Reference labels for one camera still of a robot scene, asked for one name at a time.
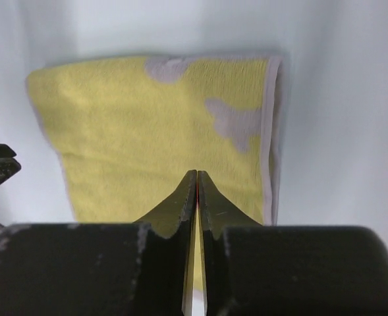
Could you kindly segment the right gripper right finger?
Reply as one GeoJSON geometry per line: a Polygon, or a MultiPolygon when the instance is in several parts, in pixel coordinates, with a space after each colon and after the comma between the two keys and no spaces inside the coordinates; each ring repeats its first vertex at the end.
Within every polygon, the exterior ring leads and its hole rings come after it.
{"type": "Polygon", "coordinates": [[[206,171],[198,172],[197,191],[205,314],[220,315],[233,296],[227,231],[261,224],[227,199],[206,171]]]}

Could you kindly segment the grey towel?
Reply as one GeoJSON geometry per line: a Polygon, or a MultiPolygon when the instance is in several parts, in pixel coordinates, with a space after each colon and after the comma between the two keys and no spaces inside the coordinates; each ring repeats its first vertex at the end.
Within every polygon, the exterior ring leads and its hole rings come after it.
{"type": "Polygon", "coordinates": [[[135,56],[43,68],[26,83],[77,221],[139,219],[196,169],[271,225],[282,74],[276,55],[135,56]]]}

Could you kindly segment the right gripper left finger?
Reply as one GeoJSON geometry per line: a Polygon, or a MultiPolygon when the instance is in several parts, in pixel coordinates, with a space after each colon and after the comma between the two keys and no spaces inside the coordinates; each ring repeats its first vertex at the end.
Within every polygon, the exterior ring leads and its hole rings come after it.
{"type": "Polygon", "coordinates": [[[133,315],[191,315],[197,207],[197,172],[136,221],[137,274],[133,315]]]}

